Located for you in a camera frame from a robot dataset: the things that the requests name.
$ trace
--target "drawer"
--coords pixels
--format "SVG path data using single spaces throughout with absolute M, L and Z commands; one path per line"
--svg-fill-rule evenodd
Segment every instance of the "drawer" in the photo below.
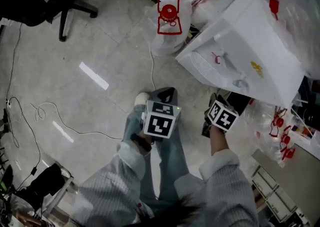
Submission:
M 278 185 L 276 181 L 268 174 L 262 167 L 260 167 L 258 173 L 262 176 L 262 178 L 267 182 L 267 184 L 272 188 L 276 188 Z
M 284 221 L 291 215 L 290 210 L 286 207 L 276 193 L 272 194 L 266 203 L 269 205 L 274 215 L 278 218 L 279 222 Z
M 296 203 L 289 197 L 288 194 L 285 193 L 281 187 L 276 189 L 275 193 L 291 212 L 296 208 Z
M 269 197 L 273 193 L 273 189 L 259 173 L 255 174 L 255 176 L 252 178 L 252 181 L 265 198 Z

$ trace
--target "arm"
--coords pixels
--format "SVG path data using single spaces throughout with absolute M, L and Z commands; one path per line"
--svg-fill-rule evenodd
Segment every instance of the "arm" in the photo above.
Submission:
M 87 227 L 125 226 L 134 221 L 145 174 L 145 152 L 136 144 L 121 142 L 111 162 L 79 187 L 71 219 Z
M 206 226 L 258 226 L 251 185 L 239 169 L 239 158 L 229 150 L 225 135 L 210 129 L 211 158 L 200 167 L 205 181 Z

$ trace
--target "white cable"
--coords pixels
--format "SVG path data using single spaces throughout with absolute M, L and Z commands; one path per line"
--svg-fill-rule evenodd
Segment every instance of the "white cable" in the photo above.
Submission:
M 153 91 L 156 90 L 156 86 L 155 86 L 155 83 L 154 83 L 154 67 L 155 67 L 155 60 L 154 60 L 154 57 L 151 53 L 151 48 L 149 46 L 149 52 L 150 52 L 150 58 L 151 58 L 151 61 L 152 61 L 152 67 L 151 67 L 151 82 L 152 82 L 152 85 L 153 85 Z
M 302 122 L 302 124 L 305 126 L 306 129 L 308 129 L 310 135 L 312 136 L 312 138 L 314 137 L 314 135 L 311 133 L 310 129 L 307 127 L 306 123 L 304 122 L 304 120 L 298 115 L 298 113 L 296 113 L 296 111 L 291 108 L 291 110 L 294 112 L 294 114 L 300 119 L 300 121 Z
M 90 134 L 100 134 L 100 135 L 103 135 L 103 136 L 105 136 L 105 137 L 107 137 L 107 138 L 109 138 L 109 139 L 112 139 L 112 140 L 119 140 L 119 141 L 122 141 L 122 140 L 123 140 L 122 138 L 114 138 L 114 137 L 111 137 L 111 136 L 109 136 L 109 135 L 107 135 L 107 134 L 105 134 L 105 133 L 102 133 L 102 132 L 86 132 L 86 133 L 80 133 L 80 132 L 74 130 L 73 128 L 67 126 L 67 125 L 63 122 L 63 120 L 62 120 L 62 118 L 61 118 L 61 116 L 60 116 L 60 113 L 59 113 L 59 110 L 58 110 L 57 105 L 56 105 L 55 103 L 49 102 L 49 101 L 45 101 L 45 102 L 39 104 L 38 106 L 34 106 L 32 103 L 30 103 L 30 105 L 34 108 L 34 119 L 35 119 L 36 122 L 38 122 L 39 120 L 44 120 L 45 117 L 46 117 L 46 112 L 45 112 L 45 110 L 44 110 L 43 108 L 41 108 L 41 106 L 44 105 L 44 104 L 53 105 L 53 106 L 55 107 L 55 109 L 56 109 L 56 112 L 57 112 L 57 114 L 58 114 L 58 116 L 59 116 L 59 119 L 60 119 L 61 123 L 62 123 L 67 129 L 69 129 L 69 130 L 77 133 L 78 135 L 83 136 L 83 135 L 90 135 Z

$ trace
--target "electronic device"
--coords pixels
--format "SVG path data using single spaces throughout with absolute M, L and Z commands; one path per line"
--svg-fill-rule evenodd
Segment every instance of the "electronic device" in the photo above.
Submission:
M 148 100 L 141 116 L 143 132 L 153 137 L 170 138 L 180 112 L 181 107 Z
M 238 113 L 227 105 L 215 100 L 207 113 L 211 124 L 228 132 L 239 118 Z
M 178 92 L 174 87 L 164 87 L 149 93 L 145 111 L 141 115 L 141 128 L 152 141 L 161 142 L 170 138 L 177 127 L 181 107 L 178 106 Z

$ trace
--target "hair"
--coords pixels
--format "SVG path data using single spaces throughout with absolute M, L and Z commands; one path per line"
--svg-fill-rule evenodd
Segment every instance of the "hair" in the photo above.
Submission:
M 191 198 L 185 196 L 155 217 L 150 217 L 143 210 L 137 211 L 140 222 L 128 224 L 124 227 L 176 227 L 182 224 L 190 224 L 197 218 L 203 208 L 204 204 L 192 203 Z M 69 219 L 69 222 L 77 227 L 84 227 L 72 218 Z

